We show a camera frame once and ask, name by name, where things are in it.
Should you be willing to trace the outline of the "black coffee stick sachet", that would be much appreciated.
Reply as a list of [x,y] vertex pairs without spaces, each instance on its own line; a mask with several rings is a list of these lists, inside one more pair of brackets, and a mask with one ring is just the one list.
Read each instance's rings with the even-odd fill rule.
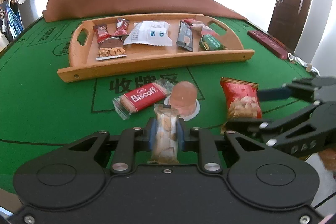
[[192,52],[193,51],[193,33],[189,25],[180,21],[177,37],[177,46]]

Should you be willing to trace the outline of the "brown almond chocolate bar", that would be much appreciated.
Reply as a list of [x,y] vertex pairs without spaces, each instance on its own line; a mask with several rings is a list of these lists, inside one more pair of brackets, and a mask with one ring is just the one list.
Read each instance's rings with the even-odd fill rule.
[[111,37],[98,43],[97,61],[126,57],[123,39]]

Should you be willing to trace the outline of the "red long stick sachet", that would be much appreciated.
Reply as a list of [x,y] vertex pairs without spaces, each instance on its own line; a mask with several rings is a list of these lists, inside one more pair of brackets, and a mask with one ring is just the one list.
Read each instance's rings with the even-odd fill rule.
[[128,36],[127,28],[129,26],[129,20],[124,18],[117,18],[116,30],[112,34],[114,37]]

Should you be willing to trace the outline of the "pink snack packet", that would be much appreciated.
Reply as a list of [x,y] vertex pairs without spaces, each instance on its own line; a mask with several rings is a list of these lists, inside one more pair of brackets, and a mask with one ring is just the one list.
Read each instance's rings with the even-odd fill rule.
[[199,20],[188,18],[188,19],[184,19],[183,22],[186,23],[189,26],[189,28],[196,31],[201,36],[203,35],[217,36],[218,35],[213,29],[211,29],[209,26],[205,25],[203,22]]

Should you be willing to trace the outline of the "white snack packet with barcode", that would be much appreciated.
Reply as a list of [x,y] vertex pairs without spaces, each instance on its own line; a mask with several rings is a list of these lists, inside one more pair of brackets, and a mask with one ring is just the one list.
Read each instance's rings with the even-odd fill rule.
[[134,24],[133,30],[124,40],[124,45],[142,44],[148,46],[173,45],[168,36],[170,25],[165,21],[147,20]]

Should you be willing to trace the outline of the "red chocolate bar packet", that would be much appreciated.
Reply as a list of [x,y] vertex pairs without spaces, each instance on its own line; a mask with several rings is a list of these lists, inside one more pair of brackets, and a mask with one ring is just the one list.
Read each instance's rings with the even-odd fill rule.
[[93,30],[97,36],[97,42],[102,43],[104,40],[110,38],[106,24],[97,24],[93,26]]

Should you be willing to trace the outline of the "paper shopping bag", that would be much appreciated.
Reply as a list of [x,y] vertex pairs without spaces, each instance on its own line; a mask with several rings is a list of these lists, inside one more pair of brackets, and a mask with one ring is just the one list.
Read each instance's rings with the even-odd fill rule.
[[5,50],[7,46],[9,45],[9,41],[7,40],[7,37],[0,33],[0,52]]

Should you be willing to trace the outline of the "green candy packet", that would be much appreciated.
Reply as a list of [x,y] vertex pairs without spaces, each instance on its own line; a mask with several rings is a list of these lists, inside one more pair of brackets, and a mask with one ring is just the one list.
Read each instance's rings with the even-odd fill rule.
[[203,35],[199,45],[205,51],[220,51],[227,49],[217,38],[210,34]]

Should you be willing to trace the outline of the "red phone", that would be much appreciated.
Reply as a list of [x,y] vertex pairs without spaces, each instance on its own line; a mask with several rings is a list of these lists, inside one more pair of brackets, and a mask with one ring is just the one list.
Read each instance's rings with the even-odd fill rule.
[[288,54],[290,53],[290,50],[283,43],[279,42],[272,36],[269,36],[265,32],[257,30],[248,31],[247,34],[279,59],[288,59]]

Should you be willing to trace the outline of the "clear cracker packet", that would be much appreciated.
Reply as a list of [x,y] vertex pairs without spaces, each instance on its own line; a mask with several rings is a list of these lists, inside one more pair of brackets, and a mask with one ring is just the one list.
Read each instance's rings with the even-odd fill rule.
[[179,164],[177,121],[179,111],[170,105],[155,104],[156,126],[149,164]]

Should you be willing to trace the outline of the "red Biscoff biscuit packet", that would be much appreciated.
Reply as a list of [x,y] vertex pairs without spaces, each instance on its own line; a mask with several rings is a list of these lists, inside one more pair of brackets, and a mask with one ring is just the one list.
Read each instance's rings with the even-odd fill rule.
[[165,79],[159,79],[145,84],[113,99],[117,114],[127,120],[131,115],[164,100],[173,91],[174,84]]

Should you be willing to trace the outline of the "red peanut snack bag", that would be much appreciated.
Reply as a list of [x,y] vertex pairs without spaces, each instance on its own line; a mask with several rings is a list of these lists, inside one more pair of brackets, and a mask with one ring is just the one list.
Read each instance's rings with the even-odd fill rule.
[[227,120],[231,118],[262,118],[257,96],[258,83],[222,77],[220,85],[226,98]]

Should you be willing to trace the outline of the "pink jelly cup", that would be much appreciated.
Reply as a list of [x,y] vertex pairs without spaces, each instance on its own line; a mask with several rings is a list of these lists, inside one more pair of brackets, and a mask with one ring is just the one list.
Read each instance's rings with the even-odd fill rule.
[[177,109],[184,121],[190,121],[199,114],[201,109],[197,96],[198,90],[194,84],[181,81],[173,87],[171,94],[164,100],[164,103]]

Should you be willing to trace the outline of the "dark wooden door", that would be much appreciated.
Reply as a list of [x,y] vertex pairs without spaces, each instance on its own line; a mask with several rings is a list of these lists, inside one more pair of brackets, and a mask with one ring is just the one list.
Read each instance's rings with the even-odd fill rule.
[[295,50],[307,20],[311,0],[276,0],[268,33]]

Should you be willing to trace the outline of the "wooden serving tray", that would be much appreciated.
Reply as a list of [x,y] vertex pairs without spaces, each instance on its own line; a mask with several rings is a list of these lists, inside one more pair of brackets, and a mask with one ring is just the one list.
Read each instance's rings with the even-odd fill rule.
[[152,71],[156,69],[185,67],[189,65],[216,64],[249,60],[254,50],[244,49],[238,36],[223,22],[201,14],[138,14],[127,15],[130,21],[129,32],[135,23],[145,20],[164,21],[170,25],[169,37],[177,41],[179,22],[186,18],[194,18],[210,26],[216,24],[225,33],[218,40],[225,46],[221,51],[204,51],[199,46],[200,35],[193,34],[192,52],[173,44],[169,46],[147,46],[131,44],[125,47],[126,56],[116,57],[106,61],[96,59],[98,53],[97,37],[93,31],[96,24],[106,24],[109,32],[116,29],[115,16],[84,20],[74,31],[68,50],[69,66],[57,71],[59,77],[66,83],[115,76],[127,73]]

